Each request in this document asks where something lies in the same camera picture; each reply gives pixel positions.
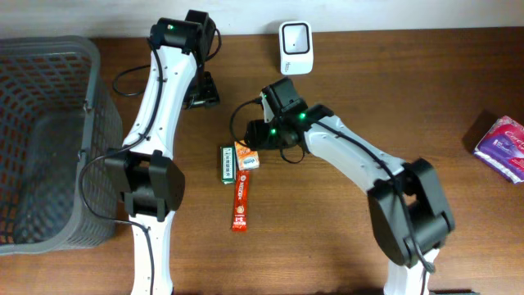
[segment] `purple package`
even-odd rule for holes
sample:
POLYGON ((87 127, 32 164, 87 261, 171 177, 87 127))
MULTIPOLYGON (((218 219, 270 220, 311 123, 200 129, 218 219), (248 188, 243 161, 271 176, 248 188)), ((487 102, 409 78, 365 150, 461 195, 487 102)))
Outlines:
POLYGON ((524 127, 510 117, 498 119, 473 154, 514 184, 524 182, 524 127))

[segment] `orange package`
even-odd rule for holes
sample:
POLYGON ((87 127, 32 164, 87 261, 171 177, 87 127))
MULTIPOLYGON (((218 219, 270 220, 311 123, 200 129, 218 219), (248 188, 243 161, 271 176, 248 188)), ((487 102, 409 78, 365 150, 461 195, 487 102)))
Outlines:
POLYGON ((248 147, 244 147, 237 142, 235 142, 235 151, 237 151, 237 162, 239 170, 251 170, 260 166, 258 152, 251 151, 248 147))
POLYGON ((249 171, 237 171, 237 187, 235 189, 235 202, 233 208, 234 232, 247 230, 247 189, 249 188, 249 171))

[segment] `black wire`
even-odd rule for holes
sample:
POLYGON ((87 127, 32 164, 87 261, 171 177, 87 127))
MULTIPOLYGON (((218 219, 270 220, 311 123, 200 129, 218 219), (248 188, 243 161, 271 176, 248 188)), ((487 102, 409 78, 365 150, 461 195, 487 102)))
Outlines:
POLYGON ((299 161, 291 161, 291 160, 287 159, 286 156, 284 155, 284 150, 283 150, 282 147, 279 148, 279 150, 280 150, 280 157, 281 157, 284 161, 286 161, 286 162, 288 162, 288 163, 290 163, 290 164, 298 164, 298 163, 302 162, 302 160, 304 160, 304 157, 305 157, 305 150, 304 150, 304 148, 303 148, 303 147, 300 147, 300 149, 302 150, 302 158, 301 158, 299 161))
MULTIPOLYGON (((216 32, 216 34, 218 35, 218 38, 219 38, 219 45, 218 45, 217 48, 215 49, 215 52, 211 53, 209 56, 206 57, 206 61, 209 61, 209 60, 211 60, 211 58, 215 57, 215 56, 217 55, 217 53, 219 53, 219 51, 220 51, 220 49, 221 49, 221 47, 222 47, 222 35, 220 34, 219 29, 215 29, 215 32, 216 32)), ((140 94, 146 92, 146 89, 143 89, 143 90, 140 90, 140 91, 138 91, 138 92, 136 92, 136 93, 123 93, 123 92, 121 92, 121 91, 118 89, 118 80, 119 80, 120 78, 122 78, 122 76, 124 76, 124 75, 127 75, 127 74, 129 74, 129 73, 131 73, 131 72, 134 72, 134 71, 136 71, 136 70, 146 69, 146 68, 148 68, 148 67, 150 67, 150 66, 151 66, 151 65, 137 66, 137 67, 134 67, 134 68, 132 68, 132 69, 128 69, 128 70, 125 70, 125 71, 123 71, 123 72, 120 72, 120 73, 119 73, 119 74, 118 74, 118 75, 113 79, 113 84, 112 84, 112 88, 113 88, 113 90, 114 90, 117 94, 119 94, 119 95, 121 95, 121 96, 124 96, 124 97, 127 97, 127 98, 129 98, 129 97, 133 97, 133 96, 137 96, 137 95, 140 95, 140 94)))
POLYGON ((163 87, 163 83, 164 83, 164 74, 162 73, 162 65, 160 63, 160 58, 158 57, 158 52, 156 52, 156 49, 153 46, 153 44, 151 43, 150 39, 147 39, 147 43, 149 44, 149 47, 153 51, 153 54, 154 54, 155 60, 156 60, 156 64, 158 65, 159 84, 158 84, 158 92, 156 93, 155 107, 153 109, 153 114, 151 116, 151 119, 147 123, 146 130, 144 131, 143 134, 140 134, 140 137, 139 137, 139 139, 137 139, 136 142, 134 142, 134 143, 132 143, 132 144, 126 146, 126 147, 123 147, 123 148, 121 148, 120 150, 118 150, 116 152, 112 152, 112 153, 109 153, 109 154, 106 154, 106 155, 103 155, 103 156, 96 157, 96 158, 92 159, 90 162, 88 162, 82 168, 82 170, 79 173, 78 186, 79 186, 80 198, 82 199, 83 204, 88 208, 89 212, 91 212, 91 214, 93 214, 97 218, 100 218, 100 219, 103 219, 103 220, 109 220, 109 221, 112 221, 112 222, 114 222, 116 224, 119 224, 119 225, 134 225, 134 226, 137 226, 139 229, 141 229, 143 231, 144 235, 146 236, 147 250, 149 251, 149 260, 150 260, 150 263, 151 263, 151 286, 150 286, 149 293, 152 295, 153 294, 153 286, 154 286, 154 282, 155 282, 155 261, 154 261, 154 258, 153 258, 153 248, 152 248, 152 245, 151 245, 151 237, 149 236, 149 229, 146 228, 144 225, 141 225, 141 224, 139 224, 137 222, 134 222, 134 221, 118 220, 116 218, 102 216, 102 215, 96 213, 89 206, 89 204, 87 202, 87 199, 85 197, 85 193, 84 193, 84 176, 86 175, 86 173, 88 171, 88 168, 90 166, 92 166, 97 161, 105 160, 105 159, 107 159, 109 157, 114 157, 114 156, 116 156, 118 154, 121 154, 122 152, 127 152, 127 151, 131 150, 132 148, 136 147, 144 139, 147 138, 147 135, 149 134, 149 132, 151 131, 151 128, 153 127, 153 124, 154 124, 155 118, 156 118, 156 113, 158 112, 158 108, 159 108, 159 105, 160 105, 160 98, 162 96, 162 87, 163 87))
POLYGON ((221 47, 222 47, 222 35, 220 34, 219 29, 215 29, 215 32, 217 36, 219 37, 219 46, 215 49, 215 52, 211 53, 209 56, 206 57, 206 61, 210 61, 211 58, 215 57, 217 53, 219 53, 221 47))
POLYGON ((422 291, 420 291, 420 295, 424 295, 424 289, 426 288, 426 274, 427 270, 422 270, 422 291))
POLYGON ((399 190, 399 186, 397 181, 395 180, 395 176, 393 173, 391 173, 391 170, 387 167, 387 165, 377 157, 373 152, 371 152, 367 147, 365 147, 362 143, 359 143, 355 139, 343 134, 340 131, 334 130, 333 128, 325 125, 324 123, 320 121, 314 122, 317 125, 322 126, 324 129, 327 129, 331 131, 332 133, 336 134, 338 137, 341 137, 350 143, 353 143, 357 147, 361 148, 363 151, 365 151, 375 162, 378 163, 378 165, 387 173, 387 175, 390 177, 391 181, 393 182, 393 190, 395 191, 395 194, 400 199, 400 204, 402 205, 402 211, 404 212, 404 217, 406 219, 406 224, 408 225, 409 230, 409 237, 411 238, 411 242, 414 245, 415 252, 417 254, 418 259, 421 261, 422 265, 424 266, 424 270, 429 272, 430 274, 433 274, 435 272, 435 266, 426 260, 424 258, 424 255, 422 254, 422 250, 420 249, 420 245, 417 242, 417 239, 415 238, 415 230, 413 228, 413 222, 411 221, 411 218, 409 217, 409 209, 408 205, 406 204, 406 201, 404 200, 404 197, 402 197, 402 193, 399 190))
POLYGON ((261 102, 262 102, 262 98, 255 98, 255 99, 251 99, 250 101, 244 102, 243 104, 237 107, 237 109, 231 115, 231 119, 229 119, 229 133, 231 134, 231 136, 233 136, 233 139, 235 139, 235 141, 238 144, 240 144, 241 146, 245 148, 249 148, 249 147, 245 145, 244 143, 241 143, 240 140, 238 140, 237 136, 235 135, 235 132, 233 131, 233 122, 235 120, 235 116, 237 115, 238 111, 240 111, 241 108, 247 106, 248 104, 252 104, 252 103, 260 104, 261 102))
POLYGON ((142 93, 144 93, 146 91, 146 89, 143 89, 143 90, 140 90, 136 93, 123 93, 121 92, 119 89, 118 89, 118 79, 120 79, 123 75, 127 75, 131 72, 134 72, 136 70, 142 70, 142 69, 146 69, 148 67, 150 67, 151 65, 144 65, 144 66, 137 66, 137 67, 134 67, 133 69, 129 69, 129 70, 125 70, 121 73, 119 73, 114 79, 113 79, 113 90, 118 93, 119 95, 121 96, 125 96, 125 97, 132 97, 132 96, 137 96, 137 95, 140 95, 142 93))

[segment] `gum packet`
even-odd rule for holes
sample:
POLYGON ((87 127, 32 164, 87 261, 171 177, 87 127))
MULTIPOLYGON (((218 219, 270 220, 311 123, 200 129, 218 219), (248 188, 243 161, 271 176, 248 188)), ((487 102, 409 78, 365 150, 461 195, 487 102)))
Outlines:
POLYGON ((234 184, 237 174, 237 161, 235 147, 220 147, 220 161, 222 163, 222 183, 234 184))
POLYGON ((239 170, 251 170, 260 166, 258 152, 251 151, 248 147, 244 147, 237 142, 235 142, 235 150, 237 151, 237 162, 239 170))
POLYGON ((524 182, 524 127, 510 117, 498 119, 473 154, 514 184, 524 182))

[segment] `snack package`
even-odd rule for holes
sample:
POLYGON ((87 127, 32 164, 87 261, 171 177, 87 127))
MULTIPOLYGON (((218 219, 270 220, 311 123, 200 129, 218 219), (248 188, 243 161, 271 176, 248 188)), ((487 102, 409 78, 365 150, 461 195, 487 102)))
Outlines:
POLYGON ((235 149, 237 150, 239 170, 251 170, 260 166, 258 152, 251 151, 248 147, 244 147, 237 142, 235 142, 235 149))
POLYGON ((524 127, 510 117, 498 119, 473 154, 514 184, 524 181, 524 127))
POLYGON ((247 230, 247 190, 249 188, 249 171, 237 172, 237 187, 235 189, 235 202, 233 207, 234 232, 245 232, 247 230))
POLYGON ((237 161, 234 146, 220 148, 222 161, 222 183, 234 184, 235 175, 237 174, 237 161))

